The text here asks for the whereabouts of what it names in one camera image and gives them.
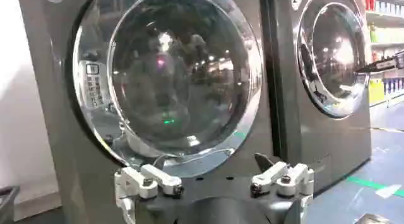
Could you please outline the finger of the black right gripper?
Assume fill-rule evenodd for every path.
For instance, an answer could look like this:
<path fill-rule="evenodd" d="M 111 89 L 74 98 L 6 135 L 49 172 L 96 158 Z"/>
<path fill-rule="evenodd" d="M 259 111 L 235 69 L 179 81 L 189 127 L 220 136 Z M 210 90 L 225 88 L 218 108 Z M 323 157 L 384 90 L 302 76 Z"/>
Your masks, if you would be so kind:
<path fill-rule="evenodd" d="M 390 69 L 403 69 L 403 51 L 397 52 L 391 57 L 372 62 L 360 69 L 356 73 L 380 73 Z"/>

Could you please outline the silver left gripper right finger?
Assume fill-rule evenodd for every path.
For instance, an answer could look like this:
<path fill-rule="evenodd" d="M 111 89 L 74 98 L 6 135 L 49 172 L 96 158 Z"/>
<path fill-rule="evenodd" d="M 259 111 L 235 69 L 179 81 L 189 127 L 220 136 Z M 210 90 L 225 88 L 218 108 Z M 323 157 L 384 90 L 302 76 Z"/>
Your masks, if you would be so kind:
<path fill-rule="evenodd" d="M 256 153 L 254 158 L 261 173 L 251 178 L 251 196 L 260 197 L 274 188 L 280 198 L 294 197 L 298 211 L 289 217 L 295 218 L 296 223 L 305 223 L 308 206 L 314 198 L 314 170 L 303 163 L 294 167 L 283 161 L 274 163 L 261 153 Z"/>

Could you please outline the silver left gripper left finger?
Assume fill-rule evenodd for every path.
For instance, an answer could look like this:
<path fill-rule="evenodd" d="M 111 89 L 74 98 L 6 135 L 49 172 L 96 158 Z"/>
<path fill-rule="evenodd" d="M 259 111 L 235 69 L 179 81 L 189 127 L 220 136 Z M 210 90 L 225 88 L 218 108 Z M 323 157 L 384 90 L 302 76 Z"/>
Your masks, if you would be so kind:
<path fill-rule="evenodd" d="M 172 176 L 154 165 L 146 164 L 135 170 L 124 167 L 114 174 L 116 206 L 122 210 L 124 221 L 136 223 L 136 198 L 153 199 L 161 188 L 165 195 L 180 196 L 184 190 L 180 177 Z"/>

